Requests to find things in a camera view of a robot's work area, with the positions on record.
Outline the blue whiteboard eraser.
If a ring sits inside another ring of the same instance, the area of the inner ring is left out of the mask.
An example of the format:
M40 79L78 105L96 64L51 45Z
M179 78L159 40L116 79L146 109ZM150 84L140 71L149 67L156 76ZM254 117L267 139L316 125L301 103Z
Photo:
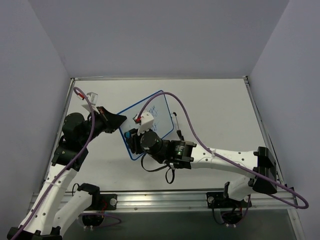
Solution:
M127 132L124 134L124 136L125 136L125 138L126 138L127 140L132 139L132 131L131 131L131 130L130 130L130 131L127 131Z

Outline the blue framed whiteboard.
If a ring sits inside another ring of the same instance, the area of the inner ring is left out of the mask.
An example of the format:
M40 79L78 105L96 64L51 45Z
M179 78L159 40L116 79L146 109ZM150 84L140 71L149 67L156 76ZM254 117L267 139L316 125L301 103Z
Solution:
M118 112L118 115L126 116L126 121L120 126L120 134L123 139L124 145L128 152L129 158L132 161L138 160L143 154L132 153L128 144L126 143L125 133L131 129L138 129L139 125L136 124L133 118L139 114L145 103L152 98L154 95L162 93L163 90L159 90L142 100L133 103L132 105L126 107L125 109ZM151 129L157 133L162 139L169 135L174 130L174 123L171 117L171 111L164 94L154 98L145 108L146 111L151 113L154 118L153 125Z

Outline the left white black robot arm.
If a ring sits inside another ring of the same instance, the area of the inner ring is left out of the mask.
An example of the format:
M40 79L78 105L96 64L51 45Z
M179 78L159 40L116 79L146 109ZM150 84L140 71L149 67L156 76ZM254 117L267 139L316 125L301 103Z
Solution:
M100 206L100 188L83 183L62 208L59 205L71 181L87 157L87 146L101 133L112 134L127 120L104 107L90 107L85 118L81 113L67 115L62 136L51 160L42 189L31 210L18 227L12 227L9 240L61 240L76 218L85 210Z

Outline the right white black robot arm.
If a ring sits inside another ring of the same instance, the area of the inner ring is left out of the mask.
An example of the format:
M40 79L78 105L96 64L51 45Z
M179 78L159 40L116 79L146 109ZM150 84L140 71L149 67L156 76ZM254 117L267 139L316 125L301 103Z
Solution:
M252 193L277 193L276 162L266 147L256 151L206 150L191 141L161 139L152 130L139 134L135 128L126 132L124 139L133 154L149 156L172 172L214 169L239 174L239 179L224 185L222 200L227 206L234 206Z

